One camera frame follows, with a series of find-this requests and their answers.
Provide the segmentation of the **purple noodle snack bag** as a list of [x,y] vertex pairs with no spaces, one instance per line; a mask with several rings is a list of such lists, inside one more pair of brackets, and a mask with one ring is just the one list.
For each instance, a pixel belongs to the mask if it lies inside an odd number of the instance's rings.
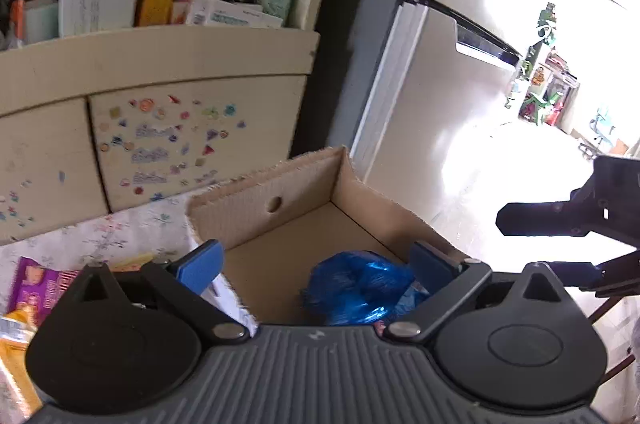
[[46,319],[58,300],[78,276],[78,270],[56,270],[35,259],[21,257],[10,291],[8,313],[29,307],[36,325]]

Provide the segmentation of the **floral white tablecloth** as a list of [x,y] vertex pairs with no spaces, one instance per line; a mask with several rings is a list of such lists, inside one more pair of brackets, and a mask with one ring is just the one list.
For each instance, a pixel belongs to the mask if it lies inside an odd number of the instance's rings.
[[10,292],[21,257],[56,270],[80,269],[88,263],[111,265],[143,254],[178,259],[200,239],[186,217],[188,193],[132,207],[91,221],[42,233],[1,247],[1,311],[8,311]]

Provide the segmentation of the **brown cardboard box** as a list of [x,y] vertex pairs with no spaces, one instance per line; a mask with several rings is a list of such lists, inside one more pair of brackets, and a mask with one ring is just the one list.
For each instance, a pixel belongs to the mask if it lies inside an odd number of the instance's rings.
[[394,262],[424,241],[465,258],[418,215],[359,181],[344,148],[326,148],[192,197],[193,238],[224,247],[222,273],[260,323],[303,323],[300,292],[323,259],[352,250]]

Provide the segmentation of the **blue foil snack bag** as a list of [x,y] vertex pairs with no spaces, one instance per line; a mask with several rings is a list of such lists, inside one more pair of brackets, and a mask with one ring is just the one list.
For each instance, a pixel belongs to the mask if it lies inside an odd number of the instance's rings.
[[323,326],[389,324],[431,296],[406,265],[370,251],[344,251],[312,268],[302,301]]

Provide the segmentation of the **beige cabinet with stickers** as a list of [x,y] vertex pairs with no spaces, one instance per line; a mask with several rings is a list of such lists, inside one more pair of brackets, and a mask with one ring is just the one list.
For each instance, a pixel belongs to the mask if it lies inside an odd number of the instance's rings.
[[4,52],[2,240],[285,159],[320,1],[295,0],[288,28],[132,28]]

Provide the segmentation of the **yellow orange snack bag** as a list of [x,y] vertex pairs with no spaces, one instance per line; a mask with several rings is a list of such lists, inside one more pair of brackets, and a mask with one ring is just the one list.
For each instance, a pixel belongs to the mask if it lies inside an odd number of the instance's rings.
[[36,332],[32,306],[24,305],[1,317],[1,374],[17,411],[26,420],[42,406],[26,369],[26,350]]

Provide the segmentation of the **flat white medicine box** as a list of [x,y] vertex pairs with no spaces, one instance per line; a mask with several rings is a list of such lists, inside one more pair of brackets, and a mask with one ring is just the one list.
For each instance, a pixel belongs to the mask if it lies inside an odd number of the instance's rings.
[[252,28],[282,28],[283,20],[268,15],[262,7],[221,0],[191,0],[186,25],[190,26],[232,26]]

